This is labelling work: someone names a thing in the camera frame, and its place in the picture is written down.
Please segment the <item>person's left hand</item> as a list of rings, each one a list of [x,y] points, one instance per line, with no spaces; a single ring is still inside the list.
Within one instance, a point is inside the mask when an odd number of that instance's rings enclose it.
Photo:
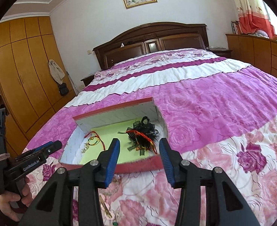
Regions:
[[[19,222],[21,216],[13,211],[11,204],[13,202],[21,201],[25,206],[29,207],[31,202],[33,201],[33,196],[30,191],[29,187],[30,179],[26,176],[25,177],[25,185],[21,191],[22,198],[20,195],[5,191],[3,194],[0,195],[0,216],[4,216],[4,219],[10,219],[13,222]]]

